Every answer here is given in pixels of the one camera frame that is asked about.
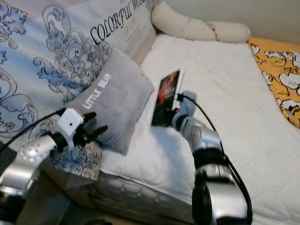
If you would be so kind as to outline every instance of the gray pillow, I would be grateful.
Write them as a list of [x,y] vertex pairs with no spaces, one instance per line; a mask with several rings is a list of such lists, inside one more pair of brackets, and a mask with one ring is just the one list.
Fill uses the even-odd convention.
[[87,126],[88,132],[107,125],[108,130],[99,141],[126,155],[136,121],[153,90],[140,67],[113,48],[98,78],[67,106],[82,114],[96,112],[96,118]]

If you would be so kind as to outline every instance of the white mattress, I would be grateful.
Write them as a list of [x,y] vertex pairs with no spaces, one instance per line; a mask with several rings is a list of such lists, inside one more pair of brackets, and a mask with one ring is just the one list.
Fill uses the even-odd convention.
[[183,221],[192,222],[190,205],[133,181],[101,172],[95,187],[96,190],[89,193],[93,193],[90,196],[101,209],[108,210],[109,207],[117,214],[134,213],[138,216],[136,218],[144,216],[151,224],[167,224],[162,223],[166,218],[173,219],[171,224],[175,221],[180,221],[181,225]]
[[[186,72],[182,90],[198,93],[250,192],[253,224],[300,224],[300,130],[281,114],[248,45],[158,35],[142,69],[158,88],[178,67]],[[193,158],[175,130],[150,126],[156,96],[137,122],[127,156],[104,150],[101,171],[191,205]],[[199,111],[195,116],[205,121]]]

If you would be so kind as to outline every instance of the wire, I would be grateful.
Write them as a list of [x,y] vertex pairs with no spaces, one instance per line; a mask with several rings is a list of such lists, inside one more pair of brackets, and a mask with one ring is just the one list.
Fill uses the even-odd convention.
[[[208,115],[205,113],[205,111],[192,98],[190,98],[189,96],[185,96],[183,94],[178,94],[177,95],[177,100],[179,100],[181,102],[184,98],[191,101],[194,105],[196,105],[200,109],[200,111],[203,113],[203,115],[205,116],[207,121],[210,123],[212,129],[217,132],[217,129],[215,128],[215,126],[211,122]],[[238,171],[235,169],[235,167],[232,164],[232,162],[230,161],[229,157],[225,154],[221,140],[220,140],[220,145],[221,145],[221,150],[222,150],[223,154],[226,156],[226,160],[227,160],[227,162],[229,164],[229,167],[230,167],[230,170],[233,174],[233,178],[234,178],[235,182],[237,183],[239,189],[241,190],[241,192],[244,195],[244,198],[246,200],[246,204],[247,204],[247,223],[251,224],[252,223],[253,212],[252,212],[252,203],[251,203],[251,198],[250,198],[249,192],[246,188],[245,183],[243,182],[242,178],[240,177]]]
[[24,130],[20,131],[18,134],[16,134],[14,137],[12,137],[6,144],[4,144],[1,148],[0,148],[0,154],[2,151],[4,151],[4,149],[6,149],[12,142],[14,142],[18,137],[22,136],[23,134],[25,134],[28,130],[30,130],[32,127],[36,126],[38,123],[40,123],[43,120],[48,119],[49,117],[52,117],[55,114],[58,115],[62,115],[63,112],[65,111],[65,109],[60,109],[57,110],[47,116],[44,116],[43,118],[35,121],[34,123],[30,124],[28,127],[26,127]]
[[[183,98],[186,98],[188,99],[189,101],[191,101],[194,105],[196,105],[198,107],[198,109],[200,109],[200,111],[203,113],[203,115],[205,116],[205,118],[207,119],[207,121],[210,123],[210,126],[211,128],[214,130],[214,131],[217,131],[217,129],[215,128],[214,124],[211,122],[210,118],[208,117],[208,115],[205,113],[205,111],[198,105],[198,103],[196,103],[192,98],[190,98],[189,96],[186,96],[184,94],[178,94],[177,95],[177,99],[179,101],[183,100]],[[222,142],[220,141],[220,145],[221,145],[221,150],[223,153],[224,152],[224,148],[223,148],[223,144]]]

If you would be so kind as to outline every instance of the cartoon print fabric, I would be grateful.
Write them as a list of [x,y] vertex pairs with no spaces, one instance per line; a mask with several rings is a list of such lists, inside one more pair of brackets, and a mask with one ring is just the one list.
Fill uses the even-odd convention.
[[248,44],[281,112],[300,128],[300,46],[254,37]]

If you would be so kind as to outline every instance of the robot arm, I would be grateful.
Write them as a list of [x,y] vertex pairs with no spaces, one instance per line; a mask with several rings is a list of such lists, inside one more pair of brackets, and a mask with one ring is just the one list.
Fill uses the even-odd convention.
[[[184,95],[196,99],[192,92],[185,91]],[[250,224],[247,202],[222,152],[220,137],[192,117],[194,111],[195,105],[185,98],[172,120],[172,126],[188,141],[194,157],[193,220],[196,225]]]
[[84,131],[83,125],[95,116],[94,112],[81,115],[75,109],[68,108],[58,120],[54,134],[44,135],[19,148],[14,161],[0,176],[0,224],[16,221],[39,174],[39,166],[52,151],[84,146],[107,130],[107,126],[103,126],[92,135]]

